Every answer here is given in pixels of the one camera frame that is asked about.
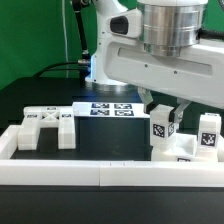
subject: black-and-white pattern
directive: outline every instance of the black-and-white pattern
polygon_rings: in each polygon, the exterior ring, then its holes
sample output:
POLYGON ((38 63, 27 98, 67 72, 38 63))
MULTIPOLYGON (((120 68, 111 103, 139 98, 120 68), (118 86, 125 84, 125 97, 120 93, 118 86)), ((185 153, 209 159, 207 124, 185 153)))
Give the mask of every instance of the black-and-white pattern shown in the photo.
POLYGON ((155 136, 165 138, 165 127, 158 124, 153 124, 153 134, 155 136))
POLYGON ((29 114, 27 115, 27 118, 37 118, 37 114, 29 114))
POLYGON ((109 109, 110 108, 110 104, 109 103, 93 103, 92 104, 92 108, 105 108, 105 109, 109 109))
POLYGON ((116 103, 114 104, 115 109, 121 109, 121 110, 132 110, 131 104, 124 104, 124 103, 116 103))
POLYGON ((48 107, 47 110, 49 110, 49 111, 57 110, 57 107, 48 107))
POLYGON ((170 124, 168 127, 168 137, 174 133, 174 123, 170 124))
POLYGON ((134 112, 132 110, 115 110, 116 116, 121 117, 134 117, 134 112))
POLYGON ((62 117, 64 117, 64 118, 69 118, 69 117, 72 117, 72 115, 71 115, 71 114, 62 114, 61 116, 62 116, 62 117))
POLYGON ((109 116, 110 111, 109 110, 91 110, 90 115, 92 115, 92 116, 109 116))
POLYGON ((177 162, 191 162, 191 160, 185 158, 177 158, 177 162))
POLYGON ((214 147, 216 143, 216 134, 202 133, 201 145, 214 147))

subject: green backdrop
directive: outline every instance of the green backdrop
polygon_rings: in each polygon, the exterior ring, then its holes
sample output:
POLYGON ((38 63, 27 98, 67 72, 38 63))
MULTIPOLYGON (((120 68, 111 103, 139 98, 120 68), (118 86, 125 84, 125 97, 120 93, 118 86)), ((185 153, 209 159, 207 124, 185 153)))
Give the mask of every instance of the green backdrop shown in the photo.
MULTIPOLYGON (((80 58, 81 49, 74 13, 69 2, 66 0, 69 59, 75 60, 80 58)), ((128 8, 136 6, 136 0, 120 2, 128 8)), ((65 61, 61 8, 61 0, 1 2, 0 89, 19 77, 32 76, 49 64, 65 61)), ((84 9, 82 14, 88 46, 93 53, 96 48, 94 6, 84 9)), ((205 27, 224 31, 224 13, 218 5, 218 0, 209 1, 205 27)))

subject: metal cylinder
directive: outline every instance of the metal cylinder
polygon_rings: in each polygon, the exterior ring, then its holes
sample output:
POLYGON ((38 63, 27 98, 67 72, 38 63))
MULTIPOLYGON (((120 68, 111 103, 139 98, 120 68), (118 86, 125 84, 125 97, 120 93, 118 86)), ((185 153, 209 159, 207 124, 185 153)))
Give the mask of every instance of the metal cylinder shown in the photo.
POLYGON ((199 42, 206 5, 154 6, 138 3, 143 15, 139 40, 152 55, 179 57, 181 47, 199 42))

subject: black cable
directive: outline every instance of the black cable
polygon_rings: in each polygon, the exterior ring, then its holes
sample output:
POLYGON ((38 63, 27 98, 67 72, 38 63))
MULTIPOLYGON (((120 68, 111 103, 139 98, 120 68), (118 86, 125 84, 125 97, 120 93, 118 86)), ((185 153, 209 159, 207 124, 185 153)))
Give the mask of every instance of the black cable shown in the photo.
POLYGON ((85 37, 85 31, 84 31, 81 12, 75 12, 75 16, 76 16, 76 20, 77 20, 77 24, 78 24, 82 50, 87 51, 88 48, 87 48, 87 42, 86 42, 86 37, 85 37))
POLYGON ((46 69, 43 71, 39 76, 35 76, 36 78, 39 78, 41 75, 43 75, 45 72, 56 72, 56 71, 79 71, 79 72, 88 72, 88 67, 84 68, 62 68, 62 69, 46 69))
POLYGON ((224 32, 216 31, 216 30, 201 29, 199 31, 199 36, 200 38, 203 38, 203 39, 224 40, 224 32))
POLYGON ((63 66, 63 65, 77 65, 77 64, 78 64, 77 61, 67 61, 67 62, 61 62, 61 63, 49 65, 49 66, 43 68, 42 70, 40 70, 39 72, 35 73, 33 75, 33 77, 40 77, 42 73, 44 73, 46 70, 51 69, 51 68, 55 68, 55 67, 59 67, 59 66, 63 66))
POLYGON ((89 4, 86 4, 86 3, 83 4, 83 2, 80 0, 72 0, 71 2, 72 2, 72 7, 75 11, 75 17, 76 17, 76 21, 78 25, 79 37, 80 37, 81 47, 82 47, 82 58, 90 59, 90 54, 87 47, 85 30, 84 30, 84 25, 82 21, 82 15, 81 15, 82 8, 88 6, 89 4))
POLYGON ((219 5, 221 6, 222 10, 224 11, 224 0, 218 0, 219 5))

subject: table surface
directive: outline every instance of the table surface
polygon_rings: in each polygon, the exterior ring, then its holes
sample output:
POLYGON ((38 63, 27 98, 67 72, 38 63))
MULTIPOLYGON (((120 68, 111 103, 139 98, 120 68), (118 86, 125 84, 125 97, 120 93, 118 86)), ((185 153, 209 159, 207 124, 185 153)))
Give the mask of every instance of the table surface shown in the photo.
MULTIPOLYGON (((175 105, 176 101, 175 98, 160 94, 155 95, 155 98, 166 105, 175 105)), ((75 79, 23 78, 0 91, 1 132, 10 124, 21 124, 23 108, 26 106, 70 106, 74 101, 140 102, 136 91, 124 94, 102 93, 80 87, 79 80, 75 79)), ((217 110, 213 108, 193 104, 186 110, 187 121, 183 122, 182 128, 191 132, 195 128, 195 120, 202 112, 215 111, 217 110)), ((139 119, 132 122, 83 118, 79 121, 79 150, 83 152, 81 156, 79 154, 76 157, 76 153, 70 151, 61 157, 55 152, 45 151, 41 154, 40 150, 33 155, 16 154, 13 159, 30 156, 34 159, 123 159, 129 155, 128 159, 148 160, 147 150, 150 149, 146 146, 149 142, 143 135, 148 131, 147 122, 139 119), (129 143, 124 135, 113 137, 117 126, 125 130, 128 128, 129 140, 133 137, 140 141, 140 145, 132 142, 134 147, 130 145, 125 148, 128 151, 120 151, 129 143), (93 128, 104 132, 104 136, 99 137, 99 132, 93 132, 93 128), (111 139, 114 151, 110 144, 105 145, 111 139), (108 147, 106 153, 100 150, 102 145, 108 147)), ((0 220, 4 224, 222 224, 223 192, 222 188, 187 187, 0 186, 0 220)))

